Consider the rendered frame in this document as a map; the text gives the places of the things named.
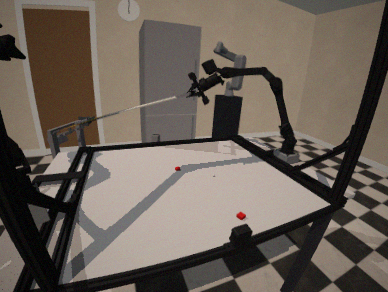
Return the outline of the small red block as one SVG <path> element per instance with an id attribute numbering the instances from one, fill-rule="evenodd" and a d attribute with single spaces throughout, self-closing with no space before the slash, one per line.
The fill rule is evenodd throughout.
<path id="1" fill-rule="evenodd" d="M 239 218 L 240 220 L 243 220 L 246 217 L 246 215 L 244 213 L 240 212 L 237 214 L 236 217 Z"/>

